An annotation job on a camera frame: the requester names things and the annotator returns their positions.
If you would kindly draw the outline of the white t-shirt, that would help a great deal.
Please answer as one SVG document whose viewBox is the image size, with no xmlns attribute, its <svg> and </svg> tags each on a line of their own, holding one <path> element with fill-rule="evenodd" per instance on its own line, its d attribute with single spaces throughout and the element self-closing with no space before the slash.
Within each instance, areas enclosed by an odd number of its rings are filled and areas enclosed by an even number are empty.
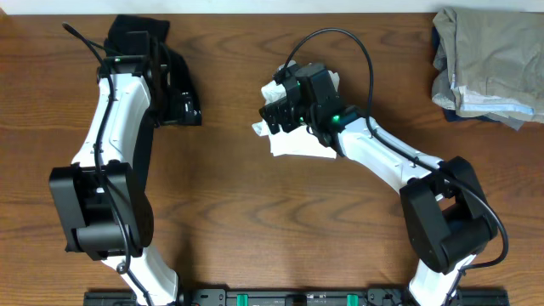
<svg viewBox="0 0 544 306">
<path fill-rule="evenodd" d="M 328 72 L 334 88 L 338 90 L 339 74 Z M 286 90 L 281 85 L 276 85 L 275 81 L 271 81 L 261 87 L 261 94 L 265 105 L 268 105 L 280 98 L 285 98 Z M 268 124 L 262 119 L 260 122 L 253 123 L 252 129 L 257 136 L 269 138 L 270 152 L 273 156 L 310 156 L 327 159 L 336 159 L 337 157 L 337 152 L 334 149 L 320 144 L 318 139 L 308 133 L 304 126 L 297 127 L 289 133 L 280 129 L 278 133 L 272 134 Z"/>
</svg>

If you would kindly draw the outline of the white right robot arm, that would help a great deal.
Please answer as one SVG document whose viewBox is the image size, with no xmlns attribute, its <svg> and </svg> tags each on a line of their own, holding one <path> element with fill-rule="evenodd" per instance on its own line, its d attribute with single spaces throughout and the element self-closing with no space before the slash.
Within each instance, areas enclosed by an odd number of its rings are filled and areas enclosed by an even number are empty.
<svg viewBox="0 0 544 306">
<path fill-rule="evenodd" d="M 423 154 L 337 95 L 284 97 L 259 114 L 272 134 L 307 128 L 322 145 L 367 167 L 399 193 L 409 241 L 419 257 L 406 304 L 459 304 L 457 287 L 467 271 L 505 259 L 505 226 L 465 159 L 443 161 Z"/>
</svg>

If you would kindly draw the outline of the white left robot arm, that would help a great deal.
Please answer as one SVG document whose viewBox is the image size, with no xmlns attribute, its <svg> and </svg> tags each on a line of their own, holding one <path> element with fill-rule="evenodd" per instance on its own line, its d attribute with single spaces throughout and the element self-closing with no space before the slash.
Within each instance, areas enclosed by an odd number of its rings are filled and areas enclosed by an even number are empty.
<svg viewBox="0 0 544 306">
<path fill-rule="evenodd" d="M 121 273 L 139 304 L 176 305 L 179 277 L 152 243 L 145 186 L 155 127 L 199 126 L 201 110 L 196 93 L 173 79 L 161 108 L 153 93 L 132 73 L 100 78 L 88 135 L 70 166 L 54 168 L 48 183 L 67 252 L 85 253 Z"/>
</svg>

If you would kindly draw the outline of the black garment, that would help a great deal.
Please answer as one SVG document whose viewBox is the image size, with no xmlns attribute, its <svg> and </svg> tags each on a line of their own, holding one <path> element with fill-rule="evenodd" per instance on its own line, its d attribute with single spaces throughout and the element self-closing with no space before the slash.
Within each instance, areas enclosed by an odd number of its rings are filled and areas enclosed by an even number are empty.
<svg viewBox="0 0 544 306">
<path fill-rule="evenodd" d="M 145 194 L 155 128 L 201 125 L 201 107 L 184 58 L 166 45 L 167 20 L 118 15 L 97 70 L 99 103 L 88 135 L 49 188 L 67 252 L 91 259 L 130 253 L 152 241 Z"/>
</svg>

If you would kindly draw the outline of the light blue folded cloth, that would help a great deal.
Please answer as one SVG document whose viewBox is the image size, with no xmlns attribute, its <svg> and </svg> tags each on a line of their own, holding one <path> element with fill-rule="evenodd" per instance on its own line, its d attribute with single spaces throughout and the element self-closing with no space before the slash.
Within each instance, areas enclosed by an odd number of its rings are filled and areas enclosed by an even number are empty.
<svg viewBox="0 0 544 306">
<path fill-rule="evenodd" d="M 485 78 L 484 87 L 461 84 L 450 85 L 451 109 L 459 117 L 485 117 L 520 129 L 527 122 L 543 123 L 543 95 L 525 92 L 506 85 L 494 77 Z"/>
</svg>

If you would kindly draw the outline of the khaki grey garment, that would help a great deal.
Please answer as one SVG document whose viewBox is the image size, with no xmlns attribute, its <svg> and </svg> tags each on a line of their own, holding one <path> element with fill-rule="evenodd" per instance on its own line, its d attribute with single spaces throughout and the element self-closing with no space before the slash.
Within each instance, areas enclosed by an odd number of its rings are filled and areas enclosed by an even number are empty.
<svg viewBox="0 0 544 306">
<path fill-rule="evenodd" d="M 433 65 L 439 74 L 431 98 L 436 105 L 453 111 L 449 89 L 454 80 L 483 88 L 485 78 L 494 77 L 543 95 L 542 14 L 445 7 L 434 16 L 433 27 L 438 36 Z"/>
</svg>

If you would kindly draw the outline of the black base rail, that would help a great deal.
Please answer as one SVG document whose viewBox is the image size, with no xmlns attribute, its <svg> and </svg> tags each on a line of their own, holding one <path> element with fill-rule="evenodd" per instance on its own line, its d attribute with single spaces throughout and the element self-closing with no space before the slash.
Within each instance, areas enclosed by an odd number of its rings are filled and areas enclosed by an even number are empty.
<svg viewBox="0 0 544 306">
<path fill-rule="evenodd" d="M 189 306 L 397 306 L 414 305 L 407 290 L 370 288 L 364 291 L 279 292 L 202 289 L 187 292 L 176 302 Z M 459 289 L 450 302 L 457 306 L 508 306 L 503 289 Z"/>
</svg>

